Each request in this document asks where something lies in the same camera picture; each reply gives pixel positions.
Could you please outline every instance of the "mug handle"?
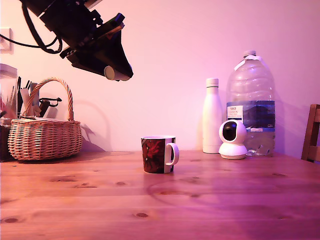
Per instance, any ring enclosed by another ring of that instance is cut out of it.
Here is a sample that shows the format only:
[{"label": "mug handle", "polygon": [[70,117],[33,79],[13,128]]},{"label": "mug handle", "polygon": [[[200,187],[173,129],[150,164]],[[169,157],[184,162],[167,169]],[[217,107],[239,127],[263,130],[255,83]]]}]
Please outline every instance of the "mug handle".
[{"label": "mug handle", "polygon": [[173,160],[172,160],[172,162],[166,162],[165,165],[172,166],[172,165],[177,164],[178,161],[179,161],[179,149],[178,149],[177,144],[175,144],[173,142],[169,142],[169,143],[166,144],[165,147],[166,148],[172,148],[172,150],[173,150]]}]

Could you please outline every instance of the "basket handle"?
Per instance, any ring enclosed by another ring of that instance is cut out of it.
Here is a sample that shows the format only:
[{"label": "basket handle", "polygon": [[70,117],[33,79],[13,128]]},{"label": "basket handle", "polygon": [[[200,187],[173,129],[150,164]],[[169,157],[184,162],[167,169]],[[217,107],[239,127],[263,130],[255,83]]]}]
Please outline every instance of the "basket handle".
[{"label": "basket handle", "polygon": [[67,91],[67,93],[68,93],[68,121],[74,120],[74,107],[73,107],[73,98],[72,98],[71,90],[65,81],[63,81],[62,79],[57,78],[57,77],[48,77],[47,79],[43,80],[42,82],[40,82],[39,84],[37,84],[35,86],[35,88],[33,89],[33,91],[30,94],[29,101],[26,105],[26,111],[23,113],[23,116],[29,115],[29,111],[32,106],[32,102],[34,100],[34,97],[39,92],[40,88],[43,85],[45,85],[49,82],[54,82],[54,81],[61,83],[64,86],[65,90]]}]

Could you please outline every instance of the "wooden chair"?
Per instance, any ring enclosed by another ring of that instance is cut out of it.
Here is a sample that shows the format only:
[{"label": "wooden chair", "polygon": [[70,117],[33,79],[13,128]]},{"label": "wooden chair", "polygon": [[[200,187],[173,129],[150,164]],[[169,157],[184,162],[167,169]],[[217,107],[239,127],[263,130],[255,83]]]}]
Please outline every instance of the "wooden chair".
[{"label": "wooden chair", "polygon": [[320,161],[320,146],[317,146],[320,124],[320,105],[311,104],[306,125],[301,159],[309,162]]}]

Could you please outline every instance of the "blue label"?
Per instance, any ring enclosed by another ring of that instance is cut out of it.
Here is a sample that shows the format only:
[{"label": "blue label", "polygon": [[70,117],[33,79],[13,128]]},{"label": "blue label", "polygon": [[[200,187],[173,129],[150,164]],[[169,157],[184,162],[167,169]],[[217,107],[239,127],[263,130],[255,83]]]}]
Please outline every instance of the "blue label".
[{"label": "blue label", "polygon": [[[243,120],[247,132],[274,132],[276,125],[275,101],[233,101],[228,102],[227,119]],[[242,106],[242,117],[231,117],[228,107]]]}]

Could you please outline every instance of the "black cable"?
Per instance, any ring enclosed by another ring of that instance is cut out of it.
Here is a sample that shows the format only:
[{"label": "black cable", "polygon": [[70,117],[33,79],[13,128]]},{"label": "black cable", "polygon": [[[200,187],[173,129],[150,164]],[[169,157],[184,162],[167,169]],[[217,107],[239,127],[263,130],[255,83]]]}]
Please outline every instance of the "black cable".
[{"label": "black cable", "polygon": [[44,44],[44,42],[42,41],[41,37],[39,36],[39,34],[37,33],[37,30],[30,18],[30,15],[29,15],[29,12],[28,12],[28,8],[27,8],[27,5],[26,5],[26,1],[25,0],[21,0],[22,2],[22,11],[23,11],[23,15],[24,15],[24,18],[25,18],[25,21],[31,31],[31,34],[34,38],[34,40],[36,41],[36,43],[39,45],[39,47],[45,51],[46,53],[49,53],[49,54],[58,54],[62,51],[62,39],[61,37],[57,36],[58,38],[58,41],[59,41],[59,48],[58,50],[53,50],[53,49],[48,49],[46,47],[46,45]]},{"label": "black cable", "polygon": [[[0,37],[3,38],[3,39],[5,39],[5,40],[7,40],[7,41],[9,41],[9,42],[11,42],[11,43],[14,43],[14,44],[17,44],[17,45],[20,45],[20,46],[29,47],[29,48],[35,48],[35,49],[39,49],[39,48],[40,48],[40,47],[37,46],[37,45],[30,45],[30,44],[26,44],[26,43],[14,41],[14,40],[12,40],[12,39],[10,39],[10,38],[2,35],[2,34],[0,34]],[[58,37],[56,36],[55,39],[54,39],[50,44],[45,45],[45,46],[46,46],[46,47],[50,47],[50,46],[52,46],[53,44],[55,44],[55,42],[56,42],[57,40],[58,40]]]}]

